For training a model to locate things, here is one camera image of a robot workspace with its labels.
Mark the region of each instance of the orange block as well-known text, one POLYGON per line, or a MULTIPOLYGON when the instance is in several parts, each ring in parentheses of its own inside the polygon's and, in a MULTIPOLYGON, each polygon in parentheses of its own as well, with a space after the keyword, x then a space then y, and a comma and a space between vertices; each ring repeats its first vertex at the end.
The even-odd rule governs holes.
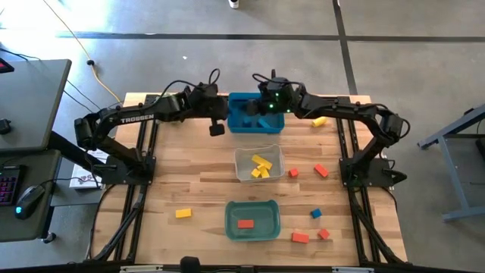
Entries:
POLYGON ((291 178, 297 177, 298 176, 298 170, 297 169, 291 169, 288 171, 288 176, 291 178))
POLYGON ((299 232, 293 232, 291 234, 291 240, 297 243, 308 243, 310 242, 310 235, 299 233, 299 232))
POLYGON ((314 168, 322 177, 327 177, 328 176, 328 171, 322 165, 316 164, 314 168))
POLYGON ((320 236, 322 240, 326 240, 330 236, 330 233, 328 233, 326 229, 322 229, 320 232, 318 232, 318 236, 320 236))
POLYGON ((238 220, 237 228, 255 228, 254 220, 238 220))

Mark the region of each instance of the black mouse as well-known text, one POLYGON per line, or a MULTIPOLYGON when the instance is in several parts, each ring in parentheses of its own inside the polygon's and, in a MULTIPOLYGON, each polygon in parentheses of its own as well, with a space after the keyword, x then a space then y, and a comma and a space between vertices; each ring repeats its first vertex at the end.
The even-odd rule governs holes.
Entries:
POLYGON ((18 198, 15 217, 25 220, 36 210, 37 204, 44 195, 45 189, 40 185, 28 187, 18 198))

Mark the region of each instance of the green tray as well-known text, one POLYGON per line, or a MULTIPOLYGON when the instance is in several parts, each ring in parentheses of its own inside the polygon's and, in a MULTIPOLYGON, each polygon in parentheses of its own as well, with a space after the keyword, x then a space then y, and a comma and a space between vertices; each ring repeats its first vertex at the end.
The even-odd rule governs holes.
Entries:
POLYGON ((235 241, 273 240, 281 231, 280 208, 274 200, 234 202, 226 206, 226 235, 235 241), (255 221, 252 229, 237 228, 238 220, 255 221))

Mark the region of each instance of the wooden tabletop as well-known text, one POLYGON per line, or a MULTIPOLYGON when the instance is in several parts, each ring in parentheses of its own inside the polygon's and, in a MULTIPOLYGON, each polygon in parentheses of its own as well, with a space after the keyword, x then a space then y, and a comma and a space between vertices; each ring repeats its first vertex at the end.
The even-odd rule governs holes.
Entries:
MULTIPOLYGON (((124 104, 145 101, 146 93, 128 93, 124 104)), ((370 102, 369 96, 350 96, 353 102, 370 102)), ((313 128, 310 120, 285 115, 281 134, 233 134, 209 136, 208 119, 161 124, 155 156, 155 178, 145 203, 136 263, 178 264, 184 256, 196 256, 204 265, 357 265, 349 198, 340 181, 341 157, 336 122, 313 128), (285 175, 277 181, 241 184, 235 173, 234 150, 272 144, 281 146, 285 168, 298 168, 299 176, 285 175), (322 164, 326 179, 313 170, 322 164), (274 199, 280 206, 281 232, 276 240, 233 242, 224 232, 224 209, 231 201, 274 199), (176 209, 192 209, 191 218, 175 218, 176 209), (313 219, 319 208, 323 216, 313 219), (318 239, 326 228, 328 240, 318 239), (291 233, 310 234, 310 243, 294 243, 291 233)), ((355 123, 360 147, 372 138, 365 125, 355 123)), ((344 122, 349 140, 347 123, 344 122)), ((136 145, 139 124, 117 129, 116 140, 136 145)), ((145 142, 148 143, 149 130, 145 142)), ((93 252, 97 254, 120 224, 127 187, 117 186, 100 209, 93 252)), ((399 222, 392 198, 380 188, 369 188, 374 224, 395 254, 406 260, 399 222)), ((366 253, 371 258, 368 235, 363 232, 366 253)), ((125 252, 130 235, 125 242, 125 252)))

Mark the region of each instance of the keyboard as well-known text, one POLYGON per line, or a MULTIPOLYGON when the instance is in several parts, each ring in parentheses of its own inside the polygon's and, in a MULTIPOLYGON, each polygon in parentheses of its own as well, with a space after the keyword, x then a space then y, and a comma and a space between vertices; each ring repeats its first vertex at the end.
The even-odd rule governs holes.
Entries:
POLYGON ((23 169, 23 165, 0 167, 0 206, 15 204, 23 169))

